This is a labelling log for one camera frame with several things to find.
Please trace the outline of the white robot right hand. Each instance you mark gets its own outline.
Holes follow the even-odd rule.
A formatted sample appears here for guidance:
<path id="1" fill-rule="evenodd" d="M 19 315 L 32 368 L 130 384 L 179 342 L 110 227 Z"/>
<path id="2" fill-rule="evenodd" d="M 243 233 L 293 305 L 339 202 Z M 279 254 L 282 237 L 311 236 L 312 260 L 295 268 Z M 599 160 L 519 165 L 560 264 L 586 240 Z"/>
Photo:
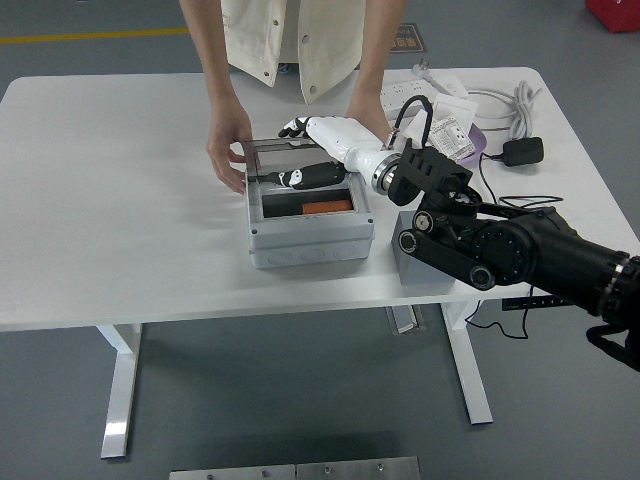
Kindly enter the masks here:
<path id="1" fill-rule="evenodd" d="M 345 117 L 297 117 L 279 132 L 281 138 L 306 135 L 331 159 L 293 170 L 259 174 L 258 179 L 295 190 L 310 190 L 341 183 L 358 173 L 373 191 L 390 189 L 400 153 L 383 143 L 357 120 Z"/>

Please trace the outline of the person's right hand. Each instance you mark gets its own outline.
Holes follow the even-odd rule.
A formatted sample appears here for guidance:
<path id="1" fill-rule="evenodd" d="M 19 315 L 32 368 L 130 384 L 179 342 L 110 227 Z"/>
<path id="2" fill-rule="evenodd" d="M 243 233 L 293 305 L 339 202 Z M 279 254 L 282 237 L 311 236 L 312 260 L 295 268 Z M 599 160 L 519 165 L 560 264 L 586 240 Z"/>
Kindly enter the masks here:
<path id="1" fill-rule="evenodd" d="M 240 195 L 246 191 L 244 174 L 232 164 L 244 163 L 245 158 L 236 154 L 231 146 L 251 139 L 250 119 L 239 103 L 218 105 L 214 109 L 206 151 L 217 178 L 230 190 Z"/>

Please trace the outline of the person's left hand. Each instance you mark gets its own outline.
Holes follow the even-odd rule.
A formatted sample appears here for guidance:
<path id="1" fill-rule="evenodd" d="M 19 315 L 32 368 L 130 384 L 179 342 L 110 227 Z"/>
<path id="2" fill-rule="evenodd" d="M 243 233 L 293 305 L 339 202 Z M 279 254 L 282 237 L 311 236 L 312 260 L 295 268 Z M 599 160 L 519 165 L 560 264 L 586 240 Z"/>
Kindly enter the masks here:
<path id="1" fill-rule="evenodd" d="M 383 144 L 387 142 L 392 127 L 386 119 L 379 100 L 365 101 L 364 103 L 352 101 L 347 109 L 346 116 L 357 120 Z"/>

